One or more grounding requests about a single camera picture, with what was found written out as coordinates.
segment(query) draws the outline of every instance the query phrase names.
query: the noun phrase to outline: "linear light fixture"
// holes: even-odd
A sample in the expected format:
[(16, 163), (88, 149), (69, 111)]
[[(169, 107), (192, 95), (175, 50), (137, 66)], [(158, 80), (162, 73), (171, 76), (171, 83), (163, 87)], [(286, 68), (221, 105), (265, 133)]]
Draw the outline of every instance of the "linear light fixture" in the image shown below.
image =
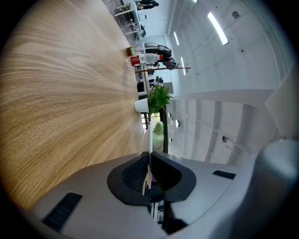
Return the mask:
[(181, 57), (181, 61), (182, 61), (182, 67), (185, 67), (183, 57)]
[(177, 34), (176, 34), (176, 32), (173, 32), (173, 34), (174, 34), (174, 37), (176, 38), (177, 45), (179, 46), (179, 43), (178, 43), (178, 37), (177, 37)]
[(209, 13), (207, 15), (207, 17), (210, 19), (211, 23), (213, 24), (213, 26), (215, 27), (219, 37), (220, 37), (220, 40), (222, 42), (223, 45), (226, 45), (228, 44), (228, 39), (226, 38), (221, 26), (219, 25), (218, 21), (216, 20), (216, 18), (213, 16), (212, 13)]

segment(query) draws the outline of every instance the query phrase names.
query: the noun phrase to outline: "wooden stick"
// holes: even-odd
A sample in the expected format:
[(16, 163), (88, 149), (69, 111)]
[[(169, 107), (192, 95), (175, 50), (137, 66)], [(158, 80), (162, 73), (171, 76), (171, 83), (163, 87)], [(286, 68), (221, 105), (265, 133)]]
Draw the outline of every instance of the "wooden stick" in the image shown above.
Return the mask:
[[(190, 67), (177, 67), (175, 69), (191, 69), (191, 68)], [(154, 71), (154, 70), (167, 70), (167, 68), (139, 70), (139, 71), (135, 71), (135, 73), (149, 72), (149, 71)]]

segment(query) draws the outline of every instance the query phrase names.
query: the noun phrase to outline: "wooden table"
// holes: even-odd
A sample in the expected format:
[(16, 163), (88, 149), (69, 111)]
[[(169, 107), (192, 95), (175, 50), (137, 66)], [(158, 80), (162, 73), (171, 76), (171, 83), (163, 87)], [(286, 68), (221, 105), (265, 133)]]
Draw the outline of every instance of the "wooden table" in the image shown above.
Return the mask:
[(29, 209), (77, 170), (142, 151), (129, 43), (100, 0), (35, 5), (0, 65), (0, 174)]

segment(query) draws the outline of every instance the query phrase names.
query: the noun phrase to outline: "green plant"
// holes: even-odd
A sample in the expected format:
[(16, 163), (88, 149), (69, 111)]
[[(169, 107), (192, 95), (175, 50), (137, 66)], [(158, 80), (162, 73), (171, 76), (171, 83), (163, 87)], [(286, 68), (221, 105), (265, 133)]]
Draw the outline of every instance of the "green plant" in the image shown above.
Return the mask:
[(172, 96), (169, 95), (169, 89), (163, 88), (161, 86), (155, 87), (155, 94), (150, 94), (148, 96), (148, 105), (150, 114), (157, 114), (161, 108), (164, 109), (166, 104), (169, 104), (169, 101), (172, 99)]

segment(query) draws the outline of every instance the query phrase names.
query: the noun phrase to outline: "ceiling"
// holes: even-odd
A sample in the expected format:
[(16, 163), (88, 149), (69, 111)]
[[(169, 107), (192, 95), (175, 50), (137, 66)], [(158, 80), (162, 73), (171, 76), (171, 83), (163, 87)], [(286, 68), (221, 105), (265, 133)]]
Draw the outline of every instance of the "ceiling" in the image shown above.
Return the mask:
[[(209, 12), (227, 45), (222, 45)], [(239, 166), (244, 155), (279, 139), (264, 103), (289, 75), (296, 56), (267, 8), (255, 0), (174, 0), (165, 37), (175, 58), (182, 56), (191, 67), (186, 76), (182, 70), (172, 74), (169, 153)], [(181, 122), (179, 128), (175, 120)]]

